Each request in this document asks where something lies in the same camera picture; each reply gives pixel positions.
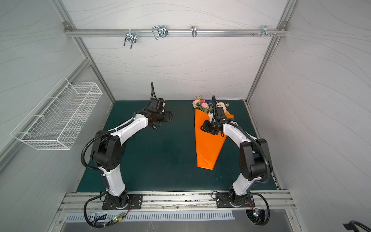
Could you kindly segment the orange wrapping paper sheet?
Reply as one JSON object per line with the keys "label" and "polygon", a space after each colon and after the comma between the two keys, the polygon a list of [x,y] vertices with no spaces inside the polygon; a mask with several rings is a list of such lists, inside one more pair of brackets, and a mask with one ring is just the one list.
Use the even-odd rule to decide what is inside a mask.
{"label": "orange wrapping paper sheet", "polygon": [[195,110],[195,140],[197,166],[203,169],[213,170],[219,157],[226,137],[212,135],[201,130],[203,123],[209,120],[209,115],[201,110]]}

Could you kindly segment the peach fake flower spray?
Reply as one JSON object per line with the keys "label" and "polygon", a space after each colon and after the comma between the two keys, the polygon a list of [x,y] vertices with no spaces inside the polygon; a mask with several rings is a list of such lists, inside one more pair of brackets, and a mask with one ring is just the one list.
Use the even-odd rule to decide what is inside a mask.
{"label": "peach fake flower spray", "polygon": [[226,113],[229,113],[228,110],[227,110],[228,106],[229,106],[228,103],[227,103],[227,104],[224,104],[223,102],[217,102],[217,103],[216,103],[216,107],[217,107],[217,108],[218,108],[218,107],[222,107],[223,110],[224,110],[224,113],[225,113],[225,114],[226,114]]}

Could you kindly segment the pink fake flower spray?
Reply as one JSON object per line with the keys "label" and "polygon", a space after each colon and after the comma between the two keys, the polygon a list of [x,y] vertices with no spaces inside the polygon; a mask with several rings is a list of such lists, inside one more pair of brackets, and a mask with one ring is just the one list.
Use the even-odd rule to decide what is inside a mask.
{"label": "pink fake flower spray", "polygon": [[192,105],[195,109],[203,111],[203,109],[201,107],[201,100],[204,100],[204,99],[202,99],[201,96],[197,96],[196,99],[193,101]]}

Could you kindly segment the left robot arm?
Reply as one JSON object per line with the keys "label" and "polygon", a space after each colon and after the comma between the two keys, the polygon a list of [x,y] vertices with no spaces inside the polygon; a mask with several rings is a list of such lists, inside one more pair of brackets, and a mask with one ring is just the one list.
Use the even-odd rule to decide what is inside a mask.
{"label": "left robot arm", "polygon": [[153,124],[155,122],[169,122],[172,119],[171,111],[152,113],[141,110],[116,128],[98,131],[84,146],[81,152],[81,163],[103,177],[106,194],[115,207],[124,208],[129,202],[128,190],[120,171],[126,141],[147,126],[155,129]]}

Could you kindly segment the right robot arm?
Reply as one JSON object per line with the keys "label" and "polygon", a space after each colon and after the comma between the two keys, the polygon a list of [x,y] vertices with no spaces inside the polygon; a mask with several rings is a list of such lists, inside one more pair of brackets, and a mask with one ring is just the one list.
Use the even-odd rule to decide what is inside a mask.
{"label": "right robot arm", "polygon": [[239,148],[240,174],[228,193],[228,201],[233,207],[240,207],[256,184],[266,184],[271,177],[271,158],[268,143],[247,133],[237,122],[206,120],[201,126],[203,132],[229,137]]}

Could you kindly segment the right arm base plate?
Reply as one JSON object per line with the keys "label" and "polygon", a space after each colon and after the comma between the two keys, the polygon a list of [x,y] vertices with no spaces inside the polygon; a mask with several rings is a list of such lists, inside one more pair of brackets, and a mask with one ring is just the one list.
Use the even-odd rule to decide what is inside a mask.
{"label": "right arm base plate", "polygon": [[215,200],[217,208],[255,208],[255,201],[252,196],[243,195],[231,199],[227,192],[214,191],[211,197]]}

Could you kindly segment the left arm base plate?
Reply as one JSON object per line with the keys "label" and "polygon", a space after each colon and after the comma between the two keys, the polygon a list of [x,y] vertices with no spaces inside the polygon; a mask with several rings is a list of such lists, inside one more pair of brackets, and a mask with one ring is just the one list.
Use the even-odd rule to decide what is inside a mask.
{"label": "left arm base plate", "polygon": [[142,200],[142,194],[127,194],[124,200],[120,201],[110,194],[107,194],[103,201],[102,210],[141,209]]}

